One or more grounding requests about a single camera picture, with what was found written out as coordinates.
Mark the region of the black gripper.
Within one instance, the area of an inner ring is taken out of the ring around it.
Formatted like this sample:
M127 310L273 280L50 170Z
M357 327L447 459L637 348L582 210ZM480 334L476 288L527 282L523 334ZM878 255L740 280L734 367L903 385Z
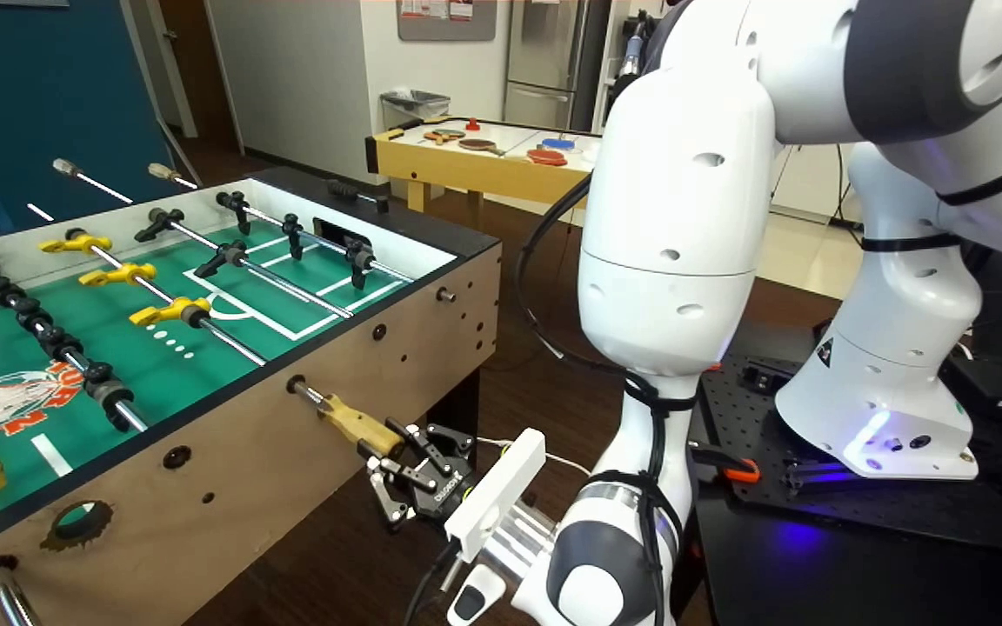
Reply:
M386 471L379 466L379 457L366 459L368 486L379 501L379 513L391 529L410 521L415 515L426 520L449 520L458 501L476 485L472 476L472 440L468 430L457 430L449 423L393 423L415 459L403 471L410 506L398 501L386 481Z

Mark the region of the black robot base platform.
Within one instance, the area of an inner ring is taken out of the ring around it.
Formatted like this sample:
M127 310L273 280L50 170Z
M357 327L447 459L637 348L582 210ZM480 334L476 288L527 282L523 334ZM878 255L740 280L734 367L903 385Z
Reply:
M804 445L746 384L790 367L834 314L763 280L734 355L702 385L702 435L758 463L702 486L698 560L718 626L1002 626L1002 421L971 485L858 481Z

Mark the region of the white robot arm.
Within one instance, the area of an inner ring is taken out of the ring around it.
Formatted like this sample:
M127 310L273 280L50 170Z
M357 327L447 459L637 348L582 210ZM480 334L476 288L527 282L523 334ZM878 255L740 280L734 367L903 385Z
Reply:
M620 423L540 545L500 536L540 430L449 515L470 604L665 626L698 384L763 280L840 306L775 392L804 445L863 481L974 476L941 370L980 314L966 246L1002 255L1002 0L674 0L560 203Z

